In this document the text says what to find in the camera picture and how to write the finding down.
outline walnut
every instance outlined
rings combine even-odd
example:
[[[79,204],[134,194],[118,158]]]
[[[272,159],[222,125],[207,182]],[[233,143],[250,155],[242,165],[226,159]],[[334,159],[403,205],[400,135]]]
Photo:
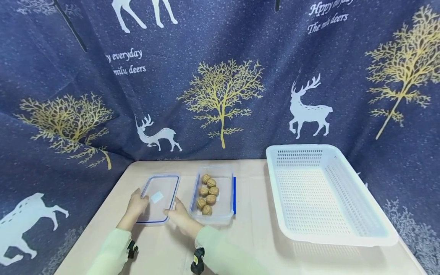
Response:
[[[220,192],[220,189],[218,188],[218,187],[211,187],[210,189],[209,189],[209,193],[211,194],[211,195],[214,195],[214,196],[217,196],[218,194],[219,194],[219,192]]]
[[[214,187],[214,186],[217,186],[217,182],[216,182],[213,178],[209,179],[209,180],[206,182],[206,184],[208,185],[209,188]]]
[[[200,210],[203,209],[203,207],[205,207],[206,205],[206,201],[203,198],[200,198],[197,200],[197,208],[199,208]]]
[[[213,214],[213,208],[209,205],[205,205],[202,209],[202,215],[204,216],[210,216]]]
[[[211,177],[208,174],[203,175],[202,183],[206,184]]]
[[[202,186],[202,187],[200,187],[200,189],[198,190],[198,193],[201,195],[201,196],[206,196],[207,194],[209,194],[209,189],[208,188],[206,188],[206,187],[204,187],[204,186]]]
[[[214,195],[208,195],[206,197],[206,203],[209,205],[214,205],[216,203],[217,197]]]

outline black pole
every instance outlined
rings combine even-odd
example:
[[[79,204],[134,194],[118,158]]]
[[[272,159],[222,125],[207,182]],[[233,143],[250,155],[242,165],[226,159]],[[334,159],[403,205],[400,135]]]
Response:
[[[75,27],[72,24],[72,21],[67,17],[66,13],[62,10],[60,4],[58,3],[58,0],[53,0],[53,5],[55,8],[61,13],[61,16],[64,18],[64,21],[66,21],[67,25],[69,26],[70,30],[72,31],[73,35],[77,39],[78,43],[80,44],[82,50],[84,52],[87,52],[87,47],[85,46],[83,40],[81,39],[78,32],[75,30]]]
[[[279,11],[279,2],[280,0],[275,0],[275,12]]]

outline antler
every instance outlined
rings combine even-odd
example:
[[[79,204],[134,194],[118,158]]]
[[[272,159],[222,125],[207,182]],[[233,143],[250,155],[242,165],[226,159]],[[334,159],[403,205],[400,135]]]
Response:
[[[321,85],[321,82],[319,81],[320,79],[321,79],[321,74],[318,74],[318,79],[313,77],[312,84],[310,84],[310,81],[307,81],[307,85],[305,87],[301,86],[301,90],[297,94],[303,95],[303,94],[305,94],[305,92],[307,90],[314,89],[314,88],[318,87],[319,85]],[[295,93],[295,90],[296,90],[296,88],[295,89],[293,88],[295,86],[295,84],[296,84],[296,81],[292,85],[292,94]]]
[[[151,122],[150,114],[148,114],[148,118],[147,117],[143,117],[143,119],[141,119],[140,121],[142,122],[142,126],[141,126],[142,130],[145,130],[145,127],[151,126],[154,123],[154,121]]]

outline person's left hand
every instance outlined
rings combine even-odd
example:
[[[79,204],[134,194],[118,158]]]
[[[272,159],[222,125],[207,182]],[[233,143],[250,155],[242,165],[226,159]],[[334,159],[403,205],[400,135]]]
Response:
[[[145,208],[147,208],[149,199],[150,198],[148,196],[141,198],[140,189],[136,189],[136,191],[133,192],[130,201],[128,202],[126,213],[128,215],[139,217],[139,215],[145,211]]]

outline table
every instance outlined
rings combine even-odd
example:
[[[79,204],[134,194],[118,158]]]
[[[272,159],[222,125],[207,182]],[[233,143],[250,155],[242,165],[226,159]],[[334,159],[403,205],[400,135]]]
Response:
[[[131,193],[153,174],[181,174],[177,196],[188,207],[201,165],[232,165],[237,177],[237,214],[221,231],[276,274],[426,274],[400,240],[393,247],[350,247],[298,243],[279,230],[266,160],[138,161],[131,164],[104,201],[55,275],[85,274],[106,236],[123,216]],[[161,227],[135,226],[139,246],[123,275],[190,275],[194,243],[168,222]]]

